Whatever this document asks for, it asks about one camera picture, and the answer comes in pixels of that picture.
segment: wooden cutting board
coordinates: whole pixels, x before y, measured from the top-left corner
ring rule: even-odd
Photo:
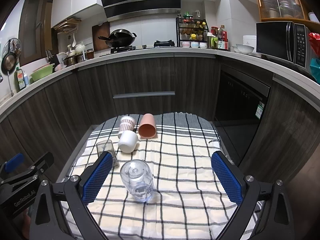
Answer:
[[[105,22],[102,25],[92,26],[92,41],[94,51],[99,51],[103,49],[110,48],[105,41],[99,40],[99,36],[109,37],[110,35],[110,25],[109,22]]]

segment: orange cup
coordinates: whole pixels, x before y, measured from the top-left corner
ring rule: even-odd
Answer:
[[[139,134],[142,138],[151,139],[157,134],[156,121],[152,114],[145,114],[139,125]]]

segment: white countertop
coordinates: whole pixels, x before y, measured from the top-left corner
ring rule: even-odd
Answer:
[[[89,64],[102,63],[103,61],[110,60],[110,59],[116,59],[116,58],[123,58],[126,60],[126,57],[129,56],[135,56],[135,55],[145,55],[145,54],[155,54],[155,53],[204,53],[204,54],[212,54],[212,55],[221,55],[229,58],[234,58],[237,60],[241,60],[253,65],[256,65],[257,67],[261,67],[264,69],[267,69],[273,73],[276,73],[289,81],[292,81],[293,83],[297,84],[304,90],[308,91],[312,95],[314,95],[316,98],[320,100],[320,85],[313,82],[309,78],[301,75],[300,73],[291,70],[287,67],[284,67],[282,65],[258,58],[253,57],[249,55],[229,52],[229,51],[222,51],[222,50],[215,50],[215,49],[193,49],[193,48],[151,48],[151,49],[137,49],[137,50],[131,50],[126,52],[120,52],[115,54],[108,54],[102,57],[89,59],[84,62],[75,64],[73,66],[67,67],[63,70],[60,70],[58,72],[52,73],[49,76],[46,76],[33,84],[29,85],[19,93],[15,94],[12,98],[8,99],[6,102],[4,102],[0,106],[0,115],[2,115],[10,106],[12,106],[15,102],[17,102],[20,98],[26,96],[28,93],[33,91],[34,89],[42,86],[43,84],[47,83],[51,79],[60,76],[66,72],[70,72],[73,69],[80,68]]]

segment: checkered tablecloth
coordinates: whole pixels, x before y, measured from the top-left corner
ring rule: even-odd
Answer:
[[[142,115],[130,115],[139,124]],[[196,115],[170,113],[155,116],[157,136],[141,139],[131,154],[118,149],[122,116],[110,119],[95,129],[81,156],[65,177],[80,175],[98,158],[96,144],[111,139],[119,166],[110,171],[96,200],[88,209],[108,239],[215,239],[226,225],[236,204],[231,202],[212,172],[211,155],[220,149],[217,131]],[[154,178],[150,201],[137,202],[125,189],[121,166],[132,159],[145,160]],[[62,203],[75,237],[80,231]],[[250,237],[260,205],[241,239]]]

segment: teal plastic bag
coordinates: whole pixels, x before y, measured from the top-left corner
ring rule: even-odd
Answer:
[[[320,84],[320,60],[318,58],[311,60],[310,69],[312,76],[316,79],[317,83]]]

